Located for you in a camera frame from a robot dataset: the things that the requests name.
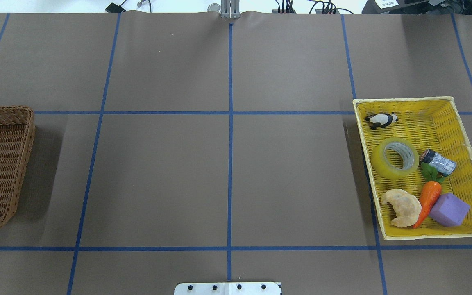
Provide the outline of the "yellow tape roll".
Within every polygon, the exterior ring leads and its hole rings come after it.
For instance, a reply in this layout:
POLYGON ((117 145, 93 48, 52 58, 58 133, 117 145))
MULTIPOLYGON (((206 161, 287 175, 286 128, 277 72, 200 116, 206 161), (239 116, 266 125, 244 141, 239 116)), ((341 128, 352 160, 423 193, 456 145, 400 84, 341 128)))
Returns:
POLYGON ((418 152, 407 140, 391 137, 376 146, 370 161, 374 170, 382 177, 390 180, 402 179, 418 169, 418 152), (388 159, 388 150, 399 155, 402 166, 394 166, 388 159))

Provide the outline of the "yellow woven basket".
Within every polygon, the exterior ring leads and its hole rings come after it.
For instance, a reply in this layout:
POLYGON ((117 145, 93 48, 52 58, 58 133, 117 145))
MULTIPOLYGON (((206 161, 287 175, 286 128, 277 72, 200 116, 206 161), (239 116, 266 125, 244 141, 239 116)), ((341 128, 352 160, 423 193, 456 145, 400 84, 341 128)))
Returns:
MULTIPOLYGON (((383 238, 415 240, 472 237, 472 146, 453 98, 354 99, 352 104, 383 238), (366 116, 391 112, 395 112, 399 121, 384 129, 372 130, 365 121, 366 116), (391 225, 396 213, 390 204, 381 202, 382 195, 390 189, 403 189, 418 197, 425 183, 419 163, 415 172, 398 180, 386 179, 374 170, 370 161, 373 149, 391 137, 410 142, 418 156, 426 149, 433 149, 457 163, 453 174, 442 183, 442 192, 453 193, 470 205, 470 211, 461 226, 444 227, 431 217, 425 218, 416 229, 391 225)), ((387 155, 394 166, 402 166, 395 152, 388 150, 387 155)))

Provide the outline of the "toy panda figure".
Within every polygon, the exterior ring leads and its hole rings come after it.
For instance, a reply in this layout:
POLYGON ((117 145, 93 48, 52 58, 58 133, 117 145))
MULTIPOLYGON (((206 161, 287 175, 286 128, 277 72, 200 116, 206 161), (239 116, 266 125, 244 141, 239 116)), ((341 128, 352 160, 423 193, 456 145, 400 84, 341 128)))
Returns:
POLYGON ((399 121, 399 118, 395 112, 378 113, 366 116, 365 121, 368 123, 370 129, 376 130, 378 128, 384 129, 390 126, 392 123, 399 121))

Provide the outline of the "toy croissant bread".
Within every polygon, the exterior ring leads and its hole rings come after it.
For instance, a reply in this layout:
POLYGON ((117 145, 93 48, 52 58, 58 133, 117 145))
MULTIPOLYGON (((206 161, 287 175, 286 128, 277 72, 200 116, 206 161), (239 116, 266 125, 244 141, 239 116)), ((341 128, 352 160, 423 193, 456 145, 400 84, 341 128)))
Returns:
POLYGON ((382 195, 381 202, 392 205, 396 217, 391 220, 391 225, 399 228, 416 224, 422 210, 418 199, 403 189, 388 190, 382 195))

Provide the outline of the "orange toy carrot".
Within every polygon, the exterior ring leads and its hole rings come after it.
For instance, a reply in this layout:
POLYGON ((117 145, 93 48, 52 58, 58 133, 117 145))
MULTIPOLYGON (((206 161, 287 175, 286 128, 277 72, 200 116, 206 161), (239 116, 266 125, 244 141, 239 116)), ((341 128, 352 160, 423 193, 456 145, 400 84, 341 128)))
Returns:
POLYGON ((429 216, 431 209, 440 198, 442 183, 446 179, 445 176, 438 172, 438 170, 429 163, 421 162, 420 167, 425 183, 418 199, 421 204, 421 212, 418 215, 418 220, 412 225, 413 229, 418 228, 425 218, 429 216))

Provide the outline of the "purple foam block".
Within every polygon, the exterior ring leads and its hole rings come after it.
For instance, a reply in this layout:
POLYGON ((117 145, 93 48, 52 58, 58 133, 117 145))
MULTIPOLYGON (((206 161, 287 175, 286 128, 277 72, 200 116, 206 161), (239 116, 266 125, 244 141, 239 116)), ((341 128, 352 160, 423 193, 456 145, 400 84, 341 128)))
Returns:
POLYGON ((470 205, 453 193, 439 196, 430 210, 429 217, 444 227, 461 226, 470 211, 470 205))

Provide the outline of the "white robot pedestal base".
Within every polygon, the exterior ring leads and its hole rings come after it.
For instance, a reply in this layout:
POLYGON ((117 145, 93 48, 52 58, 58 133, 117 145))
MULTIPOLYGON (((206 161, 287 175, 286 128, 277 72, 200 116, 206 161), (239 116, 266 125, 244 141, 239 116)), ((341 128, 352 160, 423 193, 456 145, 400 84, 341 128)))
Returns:
POLYGON ((201 282, 180 283, 174 295, 282 295, 277 282, 201 282))

